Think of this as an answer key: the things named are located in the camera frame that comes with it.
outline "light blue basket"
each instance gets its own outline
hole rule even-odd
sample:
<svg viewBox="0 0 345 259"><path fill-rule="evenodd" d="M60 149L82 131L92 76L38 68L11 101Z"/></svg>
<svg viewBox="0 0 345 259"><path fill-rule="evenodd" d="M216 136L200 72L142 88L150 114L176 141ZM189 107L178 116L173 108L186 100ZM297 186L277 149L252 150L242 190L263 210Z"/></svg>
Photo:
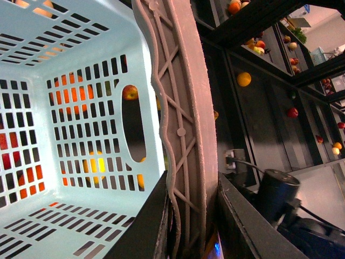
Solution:
<svg viewBox="0 0 345 259"><path fill-rule="evenodd" d="M316 50L310 53L310 56L312 57L312 60L315 65L319 65L323 62L326 62L326 57L323 54L323 49L318 47Z"/></svg>
<svg viewBox="0 0 345 259"><path fill-rule="evenodd" d="M118 1L55 0L54 9L25 1L23 8L0 0L1 155L10 163L0 161L0 258L102 258L164 171L149 50L131 9ZM74 84L62 86L69 74ZM92 99L58 104L57 91L71 96L88 85ZM126 85L138 88L140 113L122 110L136 102L122 99ZM140 124L139 114L144 142L130 140L136 129L124 132L123 122ZM100 163L96 173L84 172L92 158L103 159L105 172Z"/></svg>

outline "wall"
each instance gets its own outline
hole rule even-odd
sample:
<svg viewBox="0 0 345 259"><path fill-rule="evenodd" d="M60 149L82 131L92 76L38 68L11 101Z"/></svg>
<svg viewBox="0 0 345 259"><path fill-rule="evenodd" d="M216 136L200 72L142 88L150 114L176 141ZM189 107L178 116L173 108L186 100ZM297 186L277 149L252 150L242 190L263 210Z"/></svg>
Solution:
<svg viewBox="0 0 345 259"><path fill-rule="evenodd" d="M310 51L321 47L324 52L331 52L336 47L345 44L345 21L340 14L332 15L326 23L308 30L307 43L305 44Z"/></svg>
<svg viewBox="0 0 345 259"><path fill-rule="evenodd" d="M301 182L297 198L302 206L339 228L345 229L345 202L331 167L296 176ZM301 217L312 218L303 210Z"/></svg>

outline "black cable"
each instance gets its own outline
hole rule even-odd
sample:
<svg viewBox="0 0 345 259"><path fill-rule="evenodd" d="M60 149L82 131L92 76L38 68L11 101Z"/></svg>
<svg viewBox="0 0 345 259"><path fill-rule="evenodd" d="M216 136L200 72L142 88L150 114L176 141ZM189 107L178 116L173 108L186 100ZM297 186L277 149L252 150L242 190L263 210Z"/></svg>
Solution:
<svg viewBox="0 0 345 259"><path fill-rule="evenodd" d="M236 158L229 158L227 157L227 159L230 161L230 162L238 162L238 163L244 163L245 165L248 165L248 166L251 166L253 168L255 168L256 170L262 172L263 174L265 173L264 171L262 171L259 167L257 167L256 165L252 164L252 163L249 163L247 161L243 161L243 160L239 160L239 159L236 159Z"/></svg>
<svg viewBox="0 0 345 259"><path fill-rule="evenodd" d="M317 216L316 214L312 213L310 210L308 210L307 208L303 207L302 205L300 206L300 208L302 210L304 210L306 213L310 214L311 216L313 216L314 218L316 218L317 220L321 221L322 223L328 224L333 228L339 229L341 233L343 233L345 235L345 231L342 230L341 228L338 228L337 226L333 225L332 223L328 222L327 220L324 220L323 218Z"/></svg>

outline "green vegetable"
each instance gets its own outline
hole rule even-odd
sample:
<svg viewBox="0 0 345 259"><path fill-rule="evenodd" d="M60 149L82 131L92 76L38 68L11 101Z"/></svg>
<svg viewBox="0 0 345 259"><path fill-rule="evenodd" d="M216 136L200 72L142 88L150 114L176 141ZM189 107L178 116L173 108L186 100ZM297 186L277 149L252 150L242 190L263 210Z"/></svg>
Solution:
<svg viewBox="0 0 345 259"><path fill-rule="evenodd" d="M295 30L291 30L291 32L296 36L297 39L299 39L303 44L307 42L307 37L302 32L301 28L296 28Z"/></svg>

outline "basket bottom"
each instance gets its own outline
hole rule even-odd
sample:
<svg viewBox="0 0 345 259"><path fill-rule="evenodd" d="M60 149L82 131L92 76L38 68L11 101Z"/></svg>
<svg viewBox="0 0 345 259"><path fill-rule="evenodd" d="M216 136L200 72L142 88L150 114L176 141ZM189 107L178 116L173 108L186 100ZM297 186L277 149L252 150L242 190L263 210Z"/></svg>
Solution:
<svg viewBox="0 0 345 259"><path fill-rule="evenodd" d="M1 258L103 258L136 216L78 199L44 196L31 204L25 213L11 209L2 215Z"/></svg>

